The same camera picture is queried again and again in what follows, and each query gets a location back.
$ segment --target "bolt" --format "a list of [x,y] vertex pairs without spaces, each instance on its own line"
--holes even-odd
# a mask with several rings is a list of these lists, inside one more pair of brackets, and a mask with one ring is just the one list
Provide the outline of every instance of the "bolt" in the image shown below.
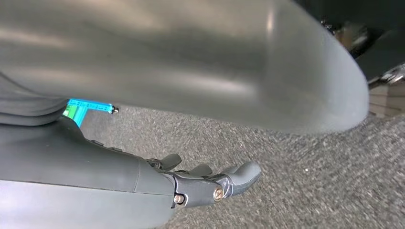
[[215,188],[213,197],[215,201],[220,201],[222,198],[224,198],[224,190],[222,187],[218,186]]
[[116,106],[113,106],[112,114],[116,114],[119,112],[119,108]]
[[174,195],[173,202],[176,204],[182,204],[184,202],[184,196],[180,194]]

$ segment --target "blue plastic part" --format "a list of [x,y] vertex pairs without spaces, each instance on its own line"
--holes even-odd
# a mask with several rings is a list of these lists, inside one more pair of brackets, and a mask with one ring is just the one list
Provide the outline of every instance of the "blue plastic part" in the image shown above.
[[73,117],[73,121],[77,124],[78,127],[82,125],[83,120],[85,119],[86,113],[88,108],[79,106],[76,110],[75,116]]
[[105,103],[88,101],[88,100],[83,100],[83,99],[71,99],[71,100],[69,100],[68,105],[78,106],[78,107],[87,107],[88,109],[98,110],[98,111],[106,111],[106,112],[109,112],[110,114],[113,113],[112,104],[105,104]]

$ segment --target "green component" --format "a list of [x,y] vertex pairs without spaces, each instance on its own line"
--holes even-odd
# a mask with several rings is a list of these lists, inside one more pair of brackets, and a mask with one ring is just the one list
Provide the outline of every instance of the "green component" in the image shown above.
[[64,115],[64,116],[67,116],[67,117],[69,117],[69,118],[71,118],[71,119],[73,119],[73,117],[74,117],[75,114],[76,114],[76,110],[77,110],[77,106],[70,106],[70,105],[68,105],[68,106],[66,107],[66,110],[64,111],[63,115]]

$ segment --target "gray robotic arm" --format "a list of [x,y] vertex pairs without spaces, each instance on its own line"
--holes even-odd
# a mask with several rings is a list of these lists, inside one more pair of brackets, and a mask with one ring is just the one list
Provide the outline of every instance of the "gray robotic arm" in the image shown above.
[[42,126],[0,125],[0,227],[152,228],[174,208],[214,204],[247,190],[256,163],[212,176],[207,165],[145,160],[86,140],[66,117]]

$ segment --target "curved gray panel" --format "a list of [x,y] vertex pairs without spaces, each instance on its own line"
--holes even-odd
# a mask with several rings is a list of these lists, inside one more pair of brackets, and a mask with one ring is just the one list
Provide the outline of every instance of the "curved gray panel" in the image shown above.
[[287,0],[4,0],[0,71],[40,94],[285,132],[351,128],[364,76]]

